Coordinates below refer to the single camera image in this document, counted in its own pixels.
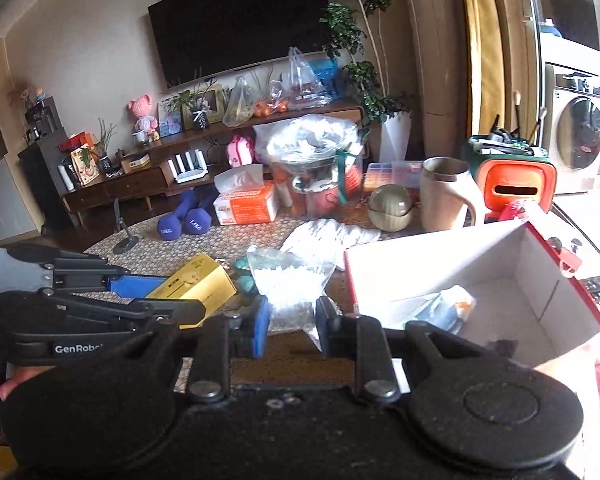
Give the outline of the person's left hand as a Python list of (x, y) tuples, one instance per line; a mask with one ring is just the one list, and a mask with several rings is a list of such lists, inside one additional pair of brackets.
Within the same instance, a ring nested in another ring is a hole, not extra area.
[(20, 384), (23, 384), (27, 380), (38, 376), (49, 370), (48, 366), (29, 366), (29, 367), (16, 367), (12, 376), (6, 379), (3, 385), (0, 387), (0, 398), (5, 401), (7, 397), (17, 388)]

